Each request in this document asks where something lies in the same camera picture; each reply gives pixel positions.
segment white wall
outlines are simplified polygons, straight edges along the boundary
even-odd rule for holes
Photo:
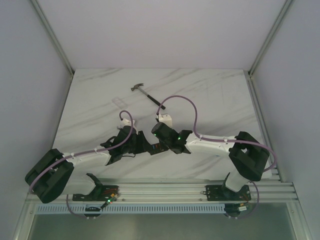
[[[38,0],[76,68],[249,70],[285,0]]]
[[[0,239],[10,240],[26,173],[51,147],[69,75],[29,1],[0,1]]]
[[[254,76],[281,171],[320,239],[320,1],[296,0]]]

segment hammer head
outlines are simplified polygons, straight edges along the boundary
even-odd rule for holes
[[[143,83],[136,84],[131,88],[131,91],[134,91],[135,89],[138,89],[138,87],[143,86],[143,85],[144,85]]]

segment hammer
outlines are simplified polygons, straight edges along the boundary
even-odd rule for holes
[[[154,102],[155,104],[157,104],[158,106],[160,106],[160,102],[158,102],[157,100],[155,100],[152,96],[150,96],[148,93],[146,93],[145,91],[143,91],[140,86],[143,86],[144,84],[143,83],[139,83],[139,84],[136,84],[134,85],[132,88],[131,88],[131,91],[134,91],[135,89],[138,89],[140,92],[142,92],[144,95],[146,95],[152,102]]]

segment gray floor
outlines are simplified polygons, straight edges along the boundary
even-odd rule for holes
[[[110,214],[84,220],[36,215],[29,240],[294,240],[285,204],[260,204],[249,218],[221,214]]]

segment white marble table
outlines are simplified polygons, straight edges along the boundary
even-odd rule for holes
[[[190,98],[198,109],[197,131],[215,136],[235,136],[246,131],[262,143],[245,75],[239,69],[77,69],[57,131],[54,148],[76,153],[94,149],[118,134],[119,112],[129,111],[138,130],[157,143],[151,129],[157,106],[135,84],[161,102],[171,95]],[[180,98],[165,104],[176,131],[192,130],[194,109]],[[108,179],[208,179],[223,180],[235,167],[231,160],[209,154],[174,154],[124,157],[105,167],[97,177]],[[270,178],[265,172],[263,178]]]

